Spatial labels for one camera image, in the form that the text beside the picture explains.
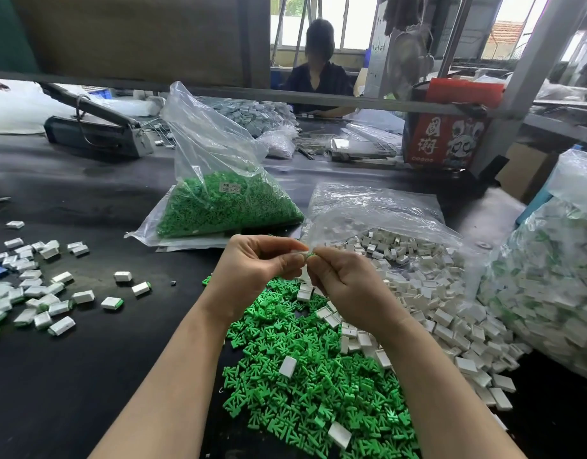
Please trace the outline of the person's left hand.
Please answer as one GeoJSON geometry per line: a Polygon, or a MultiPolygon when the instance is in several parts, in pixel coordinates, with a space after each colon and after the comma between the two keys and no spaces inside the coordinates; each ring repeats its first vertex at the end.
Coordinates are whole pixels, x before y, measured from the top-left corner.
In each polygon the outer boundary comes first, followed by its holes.
{"type": "Polygon", "coordinates": [[[202,309],[215,322],[233,323],[270,281],[270,259],[299,251],[308,251],[308,247],[288,237],[231,237],[194,308],[202,309]]]}

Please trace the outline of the person's right hand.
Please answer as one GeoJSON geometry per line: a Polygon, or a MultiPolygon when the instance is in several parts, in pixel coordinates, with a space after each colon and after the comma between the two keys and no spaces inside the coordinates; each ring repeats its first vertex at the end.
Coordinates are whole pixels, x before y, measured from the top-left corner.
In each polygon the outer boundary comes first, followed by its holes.
{"type": "Polygon", "coordinates": [[[327,261],[335,270],[328,299],[344,320],[387,341],[405,324],[415,323],[368,258],[333,247],[317,247],[308,261],[327,261]]]}

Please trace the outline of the person's right forearm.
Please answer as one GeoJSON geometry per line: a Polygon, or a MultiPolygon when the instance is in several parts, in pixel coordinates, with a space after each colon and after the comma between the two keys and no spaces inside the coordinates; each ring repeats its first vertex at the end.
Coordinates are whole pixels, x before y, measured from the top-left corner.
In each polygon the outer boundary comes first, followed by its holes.
{"type": "Polygon", "coordinates": [[[423,459],[527,459],[455,364],[411,316],[370,330],[405,394],[423,459]]]}

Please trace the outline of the person's left forearm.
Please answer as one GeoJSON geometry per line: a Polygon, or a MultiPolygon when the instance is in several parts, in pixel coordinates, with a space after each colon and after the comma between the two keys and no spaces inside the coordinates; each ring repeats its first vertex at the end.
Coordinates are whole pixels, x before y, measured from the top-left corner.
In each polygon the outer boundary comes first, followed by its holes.
{"type": "Polygon", "coordinates": [[[198,459],[236,308],[202,296],[88,459],[198,459]]]}

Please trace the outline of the clear open plastic bag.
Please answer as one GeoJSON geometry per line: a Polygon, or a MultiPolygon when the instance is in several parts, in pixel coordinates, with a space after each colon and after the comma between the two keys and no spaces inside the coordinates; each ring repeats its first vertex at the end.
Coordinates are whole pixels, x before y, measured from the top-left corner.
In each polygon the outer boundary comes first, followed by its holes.
{"type": "Polygon", "coordinates": [[[311,196],[301,239],[313,249],[379,229],[400,238],[412,237],[454,248],[453,261],[462,264],[464,270],[464,294],[473,301],[480,285],[484,254],[443,221],[437,197],[432,194],[320,182],[311,196]]]}

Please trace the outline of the clear bag of green clips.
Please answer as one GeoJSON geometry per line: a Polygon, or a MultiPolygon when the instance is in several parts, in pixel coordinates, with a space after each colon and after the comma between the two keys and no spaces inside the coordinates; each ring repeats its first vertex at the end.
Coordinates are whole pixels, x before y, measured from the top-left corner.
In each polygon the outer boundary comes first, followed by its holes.
{"type": "Polygon", "coordinates": [[[196,238],[295,226],[304,220],[301,209],[264,168],[267,147],[199,102],[181,81],[170,86],[160,117],[175,141],[176,183],[126,238],[152,247],[212,247],[196,238]],[[241,184],[241,194],[219,192],[220,182],[241,184]]]}

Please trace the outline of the pile of green plastic clips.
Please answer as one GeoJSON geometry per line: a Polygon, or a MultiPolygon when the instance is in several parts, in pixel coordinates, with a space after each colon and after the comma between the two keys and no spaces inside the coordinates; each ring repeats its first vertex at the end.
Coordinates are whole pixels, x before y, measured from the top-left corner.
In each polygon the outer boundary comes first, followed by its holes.
{"type": "Polygon", "coordinates": [[[320,459],[420,459],[400,383],[361,349],[341,352],[341,325],[317,312],[327,299],[298,301],[301,283],[274,278],[226,342],[234,361],[218,370],[222,406],[250,429],[320,459]]]}

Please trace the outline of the small bag of white parts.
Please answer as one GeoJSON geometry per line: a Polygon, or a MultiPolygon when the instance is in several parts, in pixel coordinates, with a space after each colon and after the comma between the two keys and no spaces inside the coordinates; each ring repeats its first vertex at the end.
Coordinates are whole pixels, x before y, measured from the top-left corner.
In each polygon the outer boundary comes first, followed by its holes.
{"type": "Polygon", "coordinates": [[[256,138],[267,147],[267,158],[292,160],[296,151],[294,140],[298,136],[298,128],[287,124],[268,130],[256,138]]]}

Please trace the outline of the white weighing scale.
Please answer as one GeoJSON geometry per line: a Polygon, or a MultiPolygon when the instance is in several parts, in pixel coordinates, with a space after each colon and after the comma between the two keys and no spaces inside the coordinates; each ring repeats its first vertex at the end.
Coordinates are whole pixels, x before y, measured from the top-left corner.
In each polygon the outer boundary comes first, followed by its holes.
{"type": "Polygon", "coordinates": [[[327,153],[333,161],[401,160],[398,146],[381,141],[332,138],[327,153]]]}

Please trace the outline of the bag of grey plastic parts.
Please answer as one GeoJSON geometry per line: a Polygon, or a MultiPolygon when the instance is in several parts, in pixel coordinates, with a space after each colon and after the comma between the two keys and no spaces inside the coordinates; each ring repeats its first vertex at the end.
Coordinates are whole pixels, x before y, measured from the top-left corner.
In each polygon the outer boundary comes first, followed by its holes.
{"type": "Polygon", "coordinates": [[[284,126],[298,127],[293,109],[287,103],[200,96],[196,99],[245,128],[254,138],[284,126]]]}

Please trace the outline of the red printed cardboard box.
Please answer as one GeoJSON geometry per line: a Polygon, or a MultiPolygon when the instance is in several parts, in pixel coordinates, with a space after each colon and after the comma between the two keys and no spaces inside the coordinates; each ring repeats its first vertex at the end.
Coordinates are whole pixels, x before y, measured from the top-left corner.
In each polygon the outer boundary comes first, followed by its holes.
{"type": "Polygon", "coordinates": [[[403,133],[403,161],[414,166],[467,169],[481,146],[504,93],[504,81],[432,78],[415,85],[412,101],[453,104],[463,114],[409,113],[403,133]]]}

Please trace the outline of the brown cardboard box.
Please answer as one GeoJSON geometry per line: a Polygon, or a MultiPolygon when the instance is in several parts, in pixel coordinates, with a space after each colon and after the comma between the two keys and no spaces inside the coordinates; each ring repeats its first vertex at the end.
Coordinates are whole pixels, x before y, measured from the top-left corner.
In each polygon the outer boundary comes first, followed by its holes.
{"type": "Polygon", "coordinates": [[[513,143],[505,155],[509,161],[495,180],[504,192],[528,205],[551,175],[560,153],[513,143]]]}

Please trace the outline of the large bag of assembled connectors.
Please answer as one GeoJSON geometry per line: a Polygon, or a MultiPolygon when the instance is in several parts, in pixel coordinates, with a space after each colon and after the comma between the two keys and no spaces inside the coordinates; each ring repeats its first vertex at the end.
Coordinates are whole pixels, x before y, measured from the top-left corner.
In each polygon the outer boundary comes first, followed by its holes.
{"type": "Polygon", "coordinates": [[[548,199],[490,255],[477,298],[534,349],[587,379],[587,152],[559,156],[548,199]]]}

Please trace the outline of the grey electric fan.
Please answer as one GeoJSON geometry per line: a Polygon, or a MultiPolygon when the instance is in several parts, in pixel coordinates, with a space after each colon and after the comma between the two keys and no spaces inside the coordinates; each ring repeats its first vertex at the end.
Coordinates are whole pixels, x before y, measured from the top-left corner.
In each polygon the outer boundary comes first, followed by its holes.
{"type": "Polygon", "coordinates": [[[431,33],[427,25],[417,24],[405,30],[393,29],[385,60],[387,91],[395,99],[407,101],[415,85],[432,72],[435,59],[427,51],[431,33]]]}

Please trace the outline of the grey heat sealer machine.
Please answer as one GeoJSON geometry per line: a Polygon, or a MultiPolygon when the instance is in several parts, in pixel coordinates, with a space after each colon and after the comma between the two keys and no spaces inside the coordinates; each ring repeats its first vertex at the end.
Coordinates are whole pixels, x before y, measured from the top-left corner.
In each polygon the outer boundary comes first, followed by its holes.
{"type": "Polygon", "coordinates": [[[71,117],[53,115],[45,121],[45,135],[50,143],[135,159],[154,152],[141,123],[133,117],[73,94],[60,85],[38,84],[48,97],[74,110],[71,117]]]}

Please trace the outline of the scattered group of assembled connectors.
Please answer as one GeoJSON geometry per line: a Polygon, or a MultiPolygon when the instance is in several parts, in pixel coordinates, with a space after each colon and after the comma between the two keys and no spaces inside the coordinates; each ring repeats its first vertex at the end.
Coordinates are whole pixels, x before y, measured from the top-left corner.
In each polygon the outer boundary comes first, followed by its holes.
{"type": "Polygon", "coordinates": [[[151,315],[160,280],[150,251],[123,237],[111,225],[27,222],[15,230],[0,221],[0,347],[151,315]]]}

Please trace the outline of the brown board panel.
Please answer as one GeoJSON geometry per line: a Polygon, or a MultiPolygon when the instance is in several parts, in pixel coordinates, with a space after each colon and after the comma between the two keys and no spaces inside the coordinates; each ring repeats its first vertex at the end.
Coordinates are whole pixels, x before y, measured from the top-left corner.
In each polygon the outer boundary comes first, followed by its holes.
{"type": "Polygon", "coordinates": [[[45,75],[270,88],[270,0],[12,0],[45,75]]]}

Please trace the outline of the grey metal frame rail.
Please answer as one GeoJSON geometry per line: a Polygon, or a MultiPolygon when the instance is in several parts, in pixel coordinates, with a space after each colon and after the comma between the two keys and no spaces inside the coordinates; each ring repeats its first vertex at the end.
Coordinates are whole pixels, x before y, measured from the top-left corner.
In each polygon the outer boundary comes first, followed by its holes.
{"type": "MultiPolygon", "coordinates": [[[[118,89],[138,89],[145,91],[167,92],[170,85],[167,83],[151,83],[147,81],[133,81],[130,79],[113,78],[77,78],[46,74],[15,73],[0,71],[0,79],[18,81],[32,81],[37,83],[78,84],[97,87],[111,87],[118,89]]],[[[321,93],[306,93],[297,91],[281,91],[272,89],[250,89],[230,86],[199,86],[186,84],[186,88],[194,95],[206,97],[256,99],[262,101],[280,101],[296,104],[320,106],[344,106],[363,109],[380,109],[385,111],[401,111],[405,113],[465,115],[466,109],[462,103],[438,104],[424,101],[400,101],[393,99],[377,99],[365,97],[348,97],[321,93]]]]}

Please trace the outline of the grey metal frame post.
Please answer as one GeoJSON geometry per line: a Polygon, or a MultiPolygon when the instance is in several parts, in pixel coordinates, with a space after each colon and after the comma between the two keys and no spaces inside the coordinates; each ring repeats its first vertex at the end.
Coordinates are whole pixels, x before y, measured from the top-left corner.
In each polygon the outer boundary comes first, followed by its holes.
{"type": "Polygon", "coordinates": [[[469,168],[476,179],[481,179],[481,173],[495,158],[505,157],[544,80],[562,58],[586,14],[587,0],[548,0],[469,168]]]}

